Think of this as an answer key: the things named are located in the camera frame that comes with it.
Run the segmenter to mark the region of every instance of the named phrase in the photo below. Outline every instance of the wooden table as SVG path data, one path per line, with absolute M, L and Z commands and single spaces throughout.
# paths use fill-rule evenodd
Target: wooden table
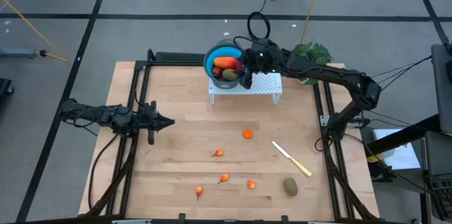
M 133 66 L 134 62 L 117 63 L 108 105 L 126 105 Z M 147 131 L 140 133 L 126 217 L 175 219 L 186 213 L 187 219 L 280 220 L 281 215 L 288 215 L 290 220 L 334 220 L 325 160 L 323 153 L 314 150 L 320 133 L 313 88 L 290 78 L 283 78 L 282 85 L 277 105 L 267 95 L 219 95 L 215 105 L 210 105 L 203 67 L 153 66 L 146 102 L 157 100 L 157 110 L 176 119 L 176 124 L 156 134 L 153 146 L 148 145 Z M 331 85 L 331 91 L 336 110 L 349 103 L 344 87 Z M 251 140 L 243 138 L 244 129 L 253 131 Z M 360 137 L 357 129 L 347 133 Z M 112 137 L 111 129 L 101 128 L 93 159 Z M 313 175 L 301 173 L 275 149 L 272 140 Z M 97 164 L 93 203 L 111 182 L 118 144 L 119 139 Z M 362 145 L 347 137 L 342 145 L 350 186 L 378 216 Z M 211 157 L 217 149 L 224 155 Z M 222 173 L 230 178 L 217 184 Z M 283 189 L 288 177 L 298 184 L 299 193 L 292 198 Z M 253 190 L 246 185 L 249 179 L 256 183 Z M 197 186 L 203 187 L 199 201 Z M 337 188 L 341 213 L 346 217 L 342 189 L 338 184 Z M 88 210 L 87 192 L 88 180 L 80 213 Z M 121 193 L 120 185 L 114 212 Z

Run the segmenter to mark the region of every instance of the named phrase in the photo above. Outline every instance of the bowl of fruit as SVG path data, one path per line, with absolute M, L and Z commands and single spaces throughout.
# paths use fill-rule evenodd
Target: bowl of fruit
M 231 89 L 237 86 L 244 67 L 240 62 L 242 49 L 232 40 L 222 40 L 204 57 L 204 69 L 218 88 Z

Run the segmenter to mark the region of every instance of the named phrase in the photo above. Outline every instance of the gray floor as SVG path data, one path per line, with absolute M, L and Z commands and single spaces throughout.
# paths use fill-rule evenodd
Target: gray floor
M 438 16 L 451 16 L 450 0 L 430 0 Z M 263 0 L 104 0 L 100 13 L 248 14 Z M 306 15 L 311 0 L 268 1 L 265 14 Z M 95 0 L 15 0 L 23 13 L 91 13 Z M 422 0 L 317 0 L 314 15 L 428 16 Z M 72 62 L 88 20 L 33 19 L 35 26 Z M 442 23 L 452 37 L 452 23 Z M 254 22 L 258 32 L 262 25 Z M 292 48 L 304 21 L 272 20 L 271 38 Z M 146 50 L 206 52 L 217 41 L 246 35 L 245 20 L 96 20 L 71 97 L 105 103 L 117 61 L 144 59 Z M 439 43 L 433 23 L 311 21 L 307 41 L 327 46 L 338 62 L 369 75 L 429 56 Z M 0 46 L 50 49 L 23 21 L 0 19 Z M 1 58 L 0 78 L 14 80 L 16 92 L 0 119 L 0 223 L 13 222 L 45 142 L 71 64 L 50 58 Z M 432 65 L 425 62 L 383 92 L 377 112 L 417 122 L 437 112 Z M 372 123 L 374 127 L 389 125 Z M 73 217 L 84 190 L 95 137 L 62 124 L 33 201 L 28 220 Z M 375 184 L 383 218 L 408 222 L 420 217 L 419 196 Z

